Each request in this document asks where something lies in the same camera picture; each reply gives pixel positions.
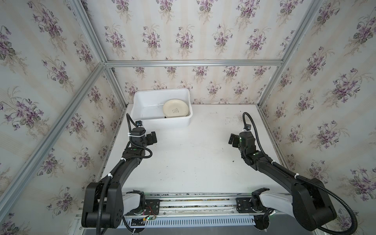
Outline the large cream plate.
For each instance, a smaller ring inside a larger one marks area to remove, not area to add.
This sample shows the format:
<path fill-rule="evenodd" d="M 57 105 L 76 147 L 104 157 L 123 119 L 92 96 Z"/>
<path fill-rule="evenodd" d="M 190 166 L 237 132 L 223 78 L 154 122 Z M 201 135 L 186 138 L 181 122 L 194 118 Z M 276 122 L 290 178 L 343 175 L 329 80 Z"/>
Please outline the large cream plate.
<path fill-rule="evenodd" d="M 182 100 L 171 99 L 163 105 L 163 114 L 166 118 L 186 117 L 189 106 Z"/>

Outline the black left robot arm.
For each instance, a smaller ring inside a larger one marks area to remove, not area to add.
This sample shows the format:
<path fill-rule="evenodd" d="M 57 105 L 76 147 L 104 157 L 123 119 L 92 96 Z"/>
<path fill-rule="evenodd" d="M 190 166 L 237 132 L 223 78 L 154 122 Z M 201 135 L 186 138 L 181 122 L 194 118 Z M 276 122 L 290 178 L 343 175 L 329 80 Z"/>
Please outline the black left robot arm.
<path fill-rule="evenodd" d="M 135 127 L 129 133 L 129 142 L 115 167 L 98 182 L 90 183 L 85 190 L 81 225 L 84 228 L 117 228 L 127 212 L 124 208 L 122 187 L 142 159 L 151 158 L 148 146 L 157 143 L 154 131 Z"/>

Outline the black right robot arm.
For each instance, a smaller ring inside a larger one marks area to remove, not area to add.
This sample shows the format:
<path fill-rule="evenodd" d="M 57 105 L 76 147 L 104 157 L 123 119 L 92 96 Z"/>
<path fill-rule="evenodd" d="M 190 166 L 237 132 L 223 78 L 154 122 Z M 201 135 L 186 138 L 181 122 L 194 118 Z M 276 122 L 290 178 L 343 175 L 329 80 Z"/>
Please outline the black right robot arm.
<path fill-rule="evenodd" d="M 306 230 L 313 231 L 337 218 L 329 195 L 309 183 L 289 175 L 287 169 L 256 148 L 252 132 L 231 134 L 229 144 L 240 151 L 241 158 L 252 169 L 268 176 L 287 193 L 273 194 L 269 188 L 260 188 L 251 194 L 247 203 L 241 202 L 237 210 L 265 212 L 272 208 L 294 217 Z"/>

